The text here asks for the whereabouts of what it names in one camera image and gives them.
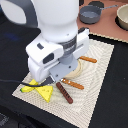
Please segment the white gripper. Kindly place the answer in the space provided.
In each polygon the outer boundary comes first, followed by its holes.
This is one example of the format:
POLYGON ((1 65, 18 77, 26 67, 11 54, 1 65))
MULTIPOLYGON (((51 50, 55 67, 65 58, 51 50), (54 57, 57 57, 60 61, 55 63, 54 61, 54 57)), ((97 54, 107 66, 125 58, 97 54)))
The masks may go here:
POLYGON ((43 84, 59 81, 77 68, 77 60, 88 51, 89 29, 51 30, 39 34, 27 47, 32 77, 43 84))

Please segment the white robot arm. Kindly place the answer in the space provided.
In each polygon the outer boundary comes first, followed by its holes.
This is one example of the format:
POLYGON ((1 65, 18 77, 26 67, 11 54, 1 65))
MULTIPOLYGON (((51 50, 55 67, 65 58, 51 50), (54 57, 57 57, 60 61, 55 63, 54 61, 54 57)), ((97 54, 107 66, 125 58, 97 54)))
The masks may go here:
POLYGON ((0 0, 0 6, 9 21, 41 30, 26 46, 37 82, 57 82, 77 68, 89 48, 89 31, 78 32, 79 0, 0 0))

